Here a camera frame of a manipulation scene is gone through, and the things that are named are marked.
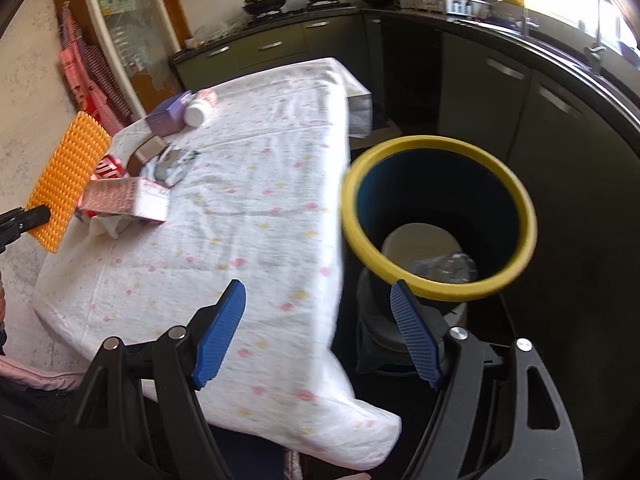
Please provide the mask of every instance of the cardboard box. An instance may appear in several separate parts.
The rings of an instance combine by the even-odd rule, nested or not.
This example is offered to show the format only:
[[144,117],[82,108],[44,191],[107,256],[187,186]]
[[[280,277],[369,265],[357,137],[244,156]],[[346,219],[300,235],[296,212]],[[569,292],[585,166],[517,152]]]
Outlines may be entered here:
[[80,209],[164,222],[169,214],[169,195],[169,189],[140,176],[92,180],[84,190]]
[[184,128],[184,109],[191,101],[190,91],[169,97],[146,116],[151,132],[158,137],[176,134]]

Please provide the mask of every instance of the cabinet handle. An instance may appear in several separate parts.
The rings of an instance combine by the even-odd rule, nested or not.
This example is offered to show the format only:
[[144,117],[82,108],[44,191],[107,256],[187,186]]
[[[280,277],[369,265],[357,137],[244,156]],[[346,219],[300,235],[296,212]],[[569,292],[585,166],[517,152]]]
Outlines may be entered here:
[[498,72],[502,72],[505,75],[508,75],[510,77],[514,77],[514,78],[520,79],[520,80],[524,79],[524,74],[523,73],[518,72],[517,70],[514,70],[513,68],[509,68],[506,65],[503,65],[502,63],[496,61],[495,59],[491,59],[490,57],[488,57],[486,59],[486,63],[491,68],[495,68]]
[[209,54],[207,54],[207,57],[214,57],[216,54],[222,54],[226,50],[229,50],[229,46],[228,45],[224,46],[222,48],[219,48],[217,50],[214,50],[213,52],[210,52]]
[[569,114],[571,115],[571,117],[574,117],[574,118],[578,118],[580,116],[580,112],[578,112],[578,110],[575,110],[573,107],[569,106],[567,103],[562,101],[562,99],[559,98],[556,94],[547,90],[543,86],[538,88],[538,93],[542,95],[542,97],[545,98],[547,101],[549,101],[553,106],[555,106],[559,110],[562,110],[565,114]]
[[280,46],[282,44],[281,41],[276,41],[275,43],[270,43],[268,45],[264,45],[260,47],[258,50],[267,50],[269,48],[273,48],[274,46]]

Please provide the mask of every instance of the yellow trash can rim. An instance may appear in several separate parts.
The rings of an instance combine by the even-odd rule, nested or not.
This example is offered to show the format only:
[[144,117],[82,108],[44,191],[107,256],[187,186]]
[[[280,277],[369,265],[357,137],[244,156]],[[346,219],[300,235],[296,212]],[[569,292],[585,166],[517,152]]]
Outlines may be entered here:
[[[379,162],[396,153],[421,149],[459,153],[491,171],[507,189],[518,213],[519,231],[516,250],[506,266],[484,280],[471,283],[440,283],[426,280],[397,266],[386,258],[367,238],[356,212],[360,184]],[[538,227],[533,203],[520,180],[500,160],[486,151],[463,142],[439,136],[409,136],[387,140],[360,155],[348,169],[341,192],[342,228],[354,254],[375,275],[389,284],[405,280],[412,292],[422,298],[438,301],[476,300],[489,296],[513,282],[527,267],[536,247]]]

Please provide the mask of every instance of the silver bolt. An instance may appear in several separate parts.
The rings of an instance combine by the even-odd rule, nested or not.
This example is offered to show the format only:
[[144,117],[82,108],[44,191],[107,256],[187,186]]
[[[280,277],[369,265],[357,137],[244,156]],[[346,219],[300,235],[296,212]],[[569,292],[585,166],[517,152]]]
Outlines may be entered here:
[[105,350],[115,350],[120,344],[120,340],[117,337],[110,337],[104,340],[102,343],[102,348]]
[[183,326],[173,326],[169,329],[169,337],[171,339],[182,339],[187,335],[187,329]]
[[528,352],[533,348],[531,341],[529,341],[528,339],[524,339],[523,337],[516,341],[516,346],[523,352]]
[[457,339],[458,341],[464,341],[467,337],[469,337],[469,332],[467,332],[461,326],[454,326],[449,329],[449,334],[453,339]]

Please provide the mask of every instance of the tablecloth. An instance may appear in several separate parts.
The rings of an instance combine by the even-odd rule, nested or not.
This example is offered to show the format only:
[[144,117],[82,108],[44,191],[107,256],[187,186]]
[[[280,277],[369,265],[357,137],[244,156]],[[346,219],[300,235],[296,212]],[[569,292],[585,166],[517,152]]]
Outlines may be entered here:
[[[168,221],[113,240],[74,219],[40,272],[35,307],[91,358],[110,335],[131,344],[187,323],[237,278],[246,311],[198,393],[206,419],[365,470],[386,458],[400,420],[355,399],[329,350],[342,288],[346,85],[344,68],[325,59],[215,87],[211,120],[169,138],[201,155],[172,189]],[[111,152],[126,160],[148,133],[133,124]]]

